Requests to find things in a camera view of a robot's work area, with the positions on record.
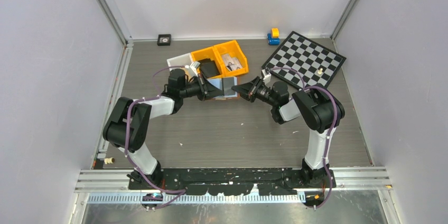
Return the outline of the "brown leather card holder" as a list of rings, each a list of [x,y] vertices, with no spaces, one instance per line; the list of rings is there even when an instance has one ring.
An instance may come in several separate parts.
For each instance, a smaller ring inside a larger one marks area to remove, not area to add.
[[[237,77],[223,77],[223,78],[213,78],[207,79],[213,86],[219,88],[223,91],[223,95],[213,97],[214,100],[227,100],[227,99],[237,99],[239,94],[232,90],[231,87],[238,84]]]

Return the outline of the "black card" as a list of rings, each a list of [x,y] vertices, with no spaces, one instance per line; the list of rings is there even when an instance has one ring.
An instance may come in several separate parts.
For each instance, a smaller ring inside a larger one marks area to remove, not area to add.
[[[238,93],[232,89],[237,83],[238,79],[236,77],[224,77],[221,79],[221,87],[225,98],[235,98],[238,96]]]

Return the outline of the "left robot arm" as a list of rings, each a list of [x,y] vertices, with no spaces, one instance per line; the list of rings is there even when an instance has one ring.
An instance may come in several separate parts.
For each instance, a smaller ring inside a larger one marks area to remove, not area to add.
[[[176,114],[185,98],[197,97],[205,101],[224,94],[200,74],[188,78],[186,68],[168,67],[167,84],[154,98],[120,97],[103,128],[103,139],[121,150],[133,165],[130,178],[143,182],[149,189],[160,190],[163,180],[161,164],[145,144],[150,120]]]

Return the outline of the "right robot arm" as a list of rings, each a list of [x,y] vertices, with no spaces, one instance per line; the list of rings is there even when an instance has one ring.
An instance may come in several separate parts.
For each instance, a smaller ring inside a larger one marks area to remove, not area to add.
[[[345,110],[327,88],[317,84],[290,94],[287,83],[279,81],[268,87],[256,77],[232,90],[249,102],[259,99],[271,105],[272,118],[278,124],[303,118],[310,132],[299,178],[302,184],[315,187],[329,175],[329,148]]]

